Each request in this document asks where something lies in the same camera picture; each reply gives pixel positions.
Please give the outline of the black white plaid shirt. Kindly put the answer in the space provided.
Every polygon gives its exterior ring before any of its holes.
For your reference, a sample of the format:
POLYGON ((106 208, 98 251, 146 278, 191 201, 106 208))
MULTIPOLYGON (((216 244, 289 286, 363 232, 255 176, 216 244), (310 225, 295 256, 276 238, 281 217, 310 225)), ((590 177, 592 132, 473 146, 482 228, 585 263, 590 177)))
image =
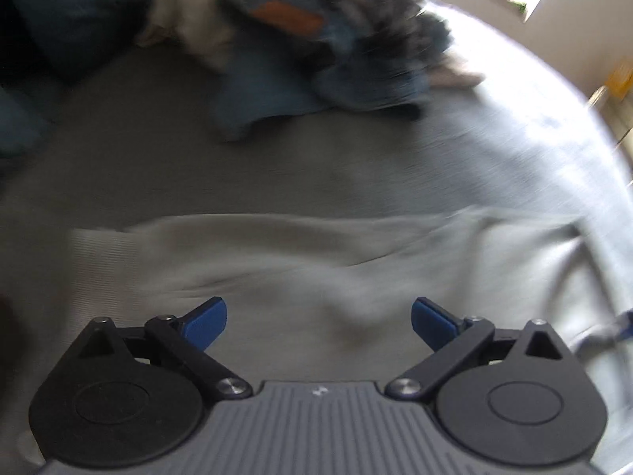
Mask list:
POLYGON ((325 0, 353 25, 371 53, 437 65, 451 45, 444 21, 422 0, 325 0))

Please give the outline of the teal blue duvet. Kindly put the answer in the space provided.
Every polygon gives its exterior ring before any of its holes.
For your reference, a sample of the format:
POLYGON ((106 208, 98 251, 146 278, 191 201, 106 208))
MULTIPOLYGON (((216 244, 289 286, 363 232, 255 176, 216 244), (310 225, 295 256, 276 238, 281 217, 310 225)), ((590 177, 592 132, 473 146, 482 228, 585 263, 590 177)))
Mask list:
POLYGON ((151 0, 1 0, 1 157, 39 144, 60 93, 132 46, 151 0))

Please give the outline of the grey sweatshirt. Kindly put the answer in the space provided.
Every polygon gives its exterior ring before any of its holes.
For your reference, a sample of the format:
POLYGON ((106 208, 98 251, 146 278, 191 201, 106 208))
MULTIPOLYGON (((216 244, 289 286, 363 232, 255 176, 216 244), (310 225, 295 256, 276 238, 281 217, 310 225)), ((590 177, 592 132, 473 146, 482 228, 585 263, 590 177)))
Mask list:
POLYGON ((95 316, 138 325, 219 296, 211 355, 252 382, 387 381, 428 354, 413 301, 518 328, 545 319, 568 342, 632 304, 584 220, 467 208, 447 215, 162 218, 70 237, 69 334, 95 316))

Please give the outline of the yellow box on desk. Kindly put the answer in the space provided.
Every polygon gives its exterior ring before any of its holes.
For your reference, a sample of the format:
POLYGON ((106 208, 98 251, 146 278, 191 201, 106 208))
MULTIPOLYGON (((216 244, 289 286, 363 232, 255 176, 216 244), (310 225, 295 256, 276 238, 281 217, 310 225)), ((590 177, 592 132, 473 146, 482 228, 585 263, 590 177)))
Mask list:
POLYGON ((618 99, 627 96, 633 86, 633 63, 631 60, 622 60, 606 78, 605 87, 618 99))

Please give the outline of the blue denim jeans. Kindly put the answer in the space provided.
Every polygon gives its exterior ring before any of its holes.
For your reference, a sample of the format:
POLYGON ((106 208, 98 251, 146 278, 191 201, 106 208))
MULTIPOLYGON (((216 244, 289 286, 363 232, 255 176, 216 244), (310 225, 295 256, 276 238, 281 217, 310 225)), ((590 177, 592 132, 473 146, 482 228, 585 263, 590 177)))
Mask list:
POLYGON ((210 100, 223 138, 240 141, 262 120, 341 108, 421 116, 425 67, 373 53, 362 32, 325 0, 218 0, 235 27, 229 61, 210 100))

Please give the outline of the grey bed sheet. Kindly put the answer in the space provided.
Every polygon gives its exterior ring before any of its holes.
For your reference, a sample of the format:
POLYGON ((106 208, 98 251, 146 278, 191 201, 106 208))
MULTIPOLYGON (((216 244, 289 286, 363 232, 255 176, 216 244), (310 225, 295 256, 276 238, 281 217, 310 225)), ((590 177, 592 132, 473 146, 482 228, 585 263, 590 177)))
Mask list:
POLYGON ((216 77, 162 43, 74 89, 1 189, 1 469, 30 474, 30 400, 69 334, 70 237, 162 218, 384 219, 490 208, 584 220, 632 275, 629 167, 585 97, 527 49, 446 9, 485 75, 437 90, 416 121, 341 110, 270 120, 225 142, 216 77))

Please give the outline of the beige checked garment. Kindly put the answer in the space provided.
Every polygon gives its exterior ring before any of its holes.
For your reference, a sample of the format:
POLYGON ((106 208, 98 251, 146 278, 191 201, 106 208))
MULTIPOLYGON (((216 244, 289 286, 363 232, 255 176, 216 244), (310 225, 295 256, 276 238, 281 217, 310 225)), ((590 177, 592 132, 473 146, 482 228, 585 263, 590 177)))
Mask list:
POLYGON ((428 71, 429 86, 443 89, 472 89, 485 75, 468 69, 461 61, 444 59, 428 71))

